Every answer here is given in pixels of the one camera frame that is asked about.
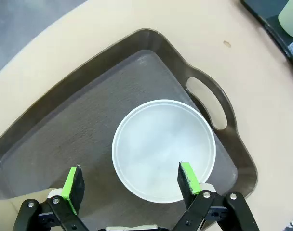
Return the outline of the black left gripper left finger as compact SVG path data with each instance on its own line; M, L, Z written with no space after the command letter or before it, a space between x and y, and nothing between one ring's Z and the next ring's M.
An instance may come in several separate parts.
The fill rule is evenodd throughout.
M64 231L87 231L78 217L85 191L81 167L72 167L60 195L47 198L43 203L26 199L15 220L14 231L49 231L61 227Z

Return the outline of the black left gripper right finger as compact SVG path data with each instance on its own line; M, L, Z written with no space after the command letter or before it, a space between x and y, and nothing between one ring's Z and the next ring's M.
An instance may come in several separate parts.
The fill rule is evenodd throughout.
M179 231L200 231L207 221L215 221L223 231L258 231L251 210L239 192L225 196L203 190L188 162L180 162L177 182L186 212L177 223Z

